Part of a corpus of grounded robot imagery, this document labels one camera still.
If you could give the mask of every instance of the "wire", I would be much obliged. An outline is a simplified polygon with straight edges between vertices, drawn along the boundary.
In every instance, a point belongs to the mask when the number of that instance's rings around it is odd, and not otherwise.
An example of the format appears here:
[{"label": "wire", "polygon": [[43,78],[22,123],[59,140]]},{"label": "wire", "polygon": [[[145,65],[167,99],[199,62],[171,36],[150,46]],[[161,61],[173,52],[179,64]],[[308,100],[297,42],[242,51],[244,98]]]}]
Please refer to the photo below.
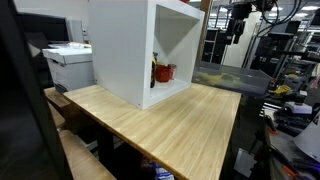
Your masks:
[{"label": "wire", "polygon": [[[265,20],[266,23],[270,24],[270,26],[268,26],[268,27],[262,29],[261,31],[259,31],[259,32],[257,33],[257,37],[265,36],[266,34],[268,34],[268,33],[273,29],[273,27],[275,27],[275,26],[277,26],[277,25],[280,25],[280,24],[284,24],[284,23],[289,22],[289,21],[292,19],[292,17],[293,17],[299,10],[301,10],[301,9],[307,4],[307,2],[306,2],[306,3],[304,3],[304,4],[301,6],[301,3],[302,3],[302,0],[298,0],[298,4],[297,4],[297,0],[295,0],[295,1],[294,1],[293,8],[292,8],[291,12],[287,15],[287,17],[285,17],[283,20],[277,22],[278,19],[279,19],[279,16],[280,16],[280,12],[279,12],[279,6],[278,6],[277,0],[276,0],[276,1],[275,1],[275,5],[276,5],[276,8],[277,8],[277,18],[276,18],[276,21],[275,21],[275,22],[269,21],[269,20],[266,18],[266,16],[265,16],[265,12],[262,12],[262,18],[263,18],[263,20]],[[267,30],[267,29],[269,29],[269,30],[268,30],[265,34],[259,36],[262,32],[264,32],[264,31]]]}]

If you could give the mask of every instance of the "office equipment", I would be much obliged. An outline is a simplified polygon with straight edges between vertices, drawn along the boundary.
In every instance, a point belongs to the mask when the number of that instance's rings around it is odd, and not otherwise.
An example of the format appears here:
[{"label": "office equipment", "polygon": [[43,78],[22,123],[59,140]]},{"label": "office equipment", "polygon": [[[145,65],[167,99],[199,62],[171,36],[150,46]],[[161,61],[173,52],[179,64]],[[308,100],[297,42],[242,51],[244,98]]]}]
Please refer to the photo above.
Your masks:
[{"label": "office equipment", "polygon": [[219,179],[241,97],[192,84],[141,111],[99,85],[63,95],[178,179]]},{"label": "office equipment", "polygon": [[66,92],[95,84],[91,48],[43,49],[54,86]]},{"label": "office equipment", "polygon": [[25,33],[42,32],[48,41],[69,41],[66,18],[48,15],[18,13]]},{"label": "office equipment", "polygon": [[[203,17],[181,1],[90,0],[97,84],[142,110],[189,88]],[[150,88],[153,52],[158,62],[177,65],[175,80],[166,86],[156,82]]]},{"label": "office equipment", "polygon": [[289,108],[292,114],[296,115],[306,115],[309,116],[312,114],[312,107],[307,104],[296,104],[295,102],[286,102],[284,104],[285,108]]},{"label": "office equipment", "polygon": [[0,16],[0,179],[72,179],[13,1]]},{"label": "office equipment", "polygon": [[84,42],[82,21],[67,20],[67,30],[70,41],[78,43]]}]

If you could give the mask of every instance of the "white shelf unit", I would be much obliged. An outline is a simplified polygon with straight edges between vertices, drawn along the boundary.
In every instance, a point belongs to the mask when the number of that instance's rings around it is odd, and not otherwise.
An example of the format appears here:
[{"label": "white shelf unit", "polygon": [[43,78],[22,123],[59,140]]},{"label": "white shelf unit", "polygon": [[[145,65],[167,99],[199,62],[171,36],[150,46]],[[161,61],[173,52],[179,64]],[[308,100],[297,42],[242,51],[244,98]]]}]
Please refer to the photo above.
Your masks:
[{"label": "white shelf unit", "polygon": [[[142,110],[190,87],[203,17],[179,0],[90,0],[97,83]],[[152,52],[177,65],[175,80],[150,88]]]}]

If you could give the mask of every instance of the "desk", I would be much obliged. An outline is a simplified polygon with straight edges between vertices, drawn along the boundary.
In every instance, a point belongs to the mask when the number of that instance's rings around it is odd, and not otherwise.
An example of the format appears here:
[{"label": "desk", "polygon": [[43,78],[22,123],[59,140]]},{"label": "desk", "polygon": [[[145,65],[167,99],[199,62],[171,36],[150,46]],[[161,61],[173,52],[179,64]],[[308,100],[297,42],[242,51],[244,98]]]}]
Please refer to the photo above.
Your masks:
[{"label": "desk", "polygon": [[52,104],[57,106],[56,108],[58,109],[58,111],[61,111],[61,109],[71,104],[63,97],[62,94],[58,93],[54,87],[44,89],[44,94]]},{"label": "desk", "polygon": [[54,87],[44,89],[44,94],[53,108],[65,119],[65,128],[71,130],[74,134],[93,124],[87,116],[57,92]]},{"label": "desk", "polygon": [[141,111],[99,85],[64,96],[178,179],[219,179],[241,97],[192,84]]},{"label": "desk", "polygon": [[54,124],[57,128],[62,128],[65,124],[64,118],[59,114],[59,112],[50,104],[48,103],[49,109],[51,111],[51,115],[54,121]]},{"label": "desk", "polygon": [[116,179],[70,131],[61,131],[59,136],[74,180]]}]

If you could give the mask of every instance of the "wooden table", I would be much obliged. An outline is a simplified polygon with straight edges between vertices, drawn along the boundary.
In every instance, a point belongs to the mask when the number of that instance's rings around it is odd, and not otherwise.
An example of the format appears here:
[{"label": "wooden table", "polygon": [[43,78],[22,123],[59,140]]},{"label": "wooden table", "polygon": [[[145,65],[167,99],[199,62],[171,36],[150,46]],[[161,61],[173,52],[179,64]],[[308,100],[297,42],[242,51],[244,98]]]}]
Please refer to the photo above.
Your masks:
[{"label": "wooden table", "polygon": [[116,178],[67,130],[59,133],[75,180],[115,180]]},{"label": "wooden table", "polygon": [[70,105],[70,101],[66,100],[62,94],[58,93],[54,87],[44,89],[44,94],[47,99],[53,103],[58,110]]},{"label": "wooden table", "polygon": [[66,129],[69,129],[76,134],[93,124],[85,114],[80,112],[74,104],[57,92],[54,87],[44,89],[44,94],[53,108],[55,108],[65,119],[64,127]]},{"label": "wooden table", "polygon": [[241,97],[193,84],[141,111],[99,85],[64,96],[179,179],[219,179]]},{"label": "wooden table", "polygon": [[49,109],[50,109],[54,124],[56,125],[57,128],[62,128],[63,125],[65,124],[64,118],[50,103],[48,103],[48,105],[49,105]]}]

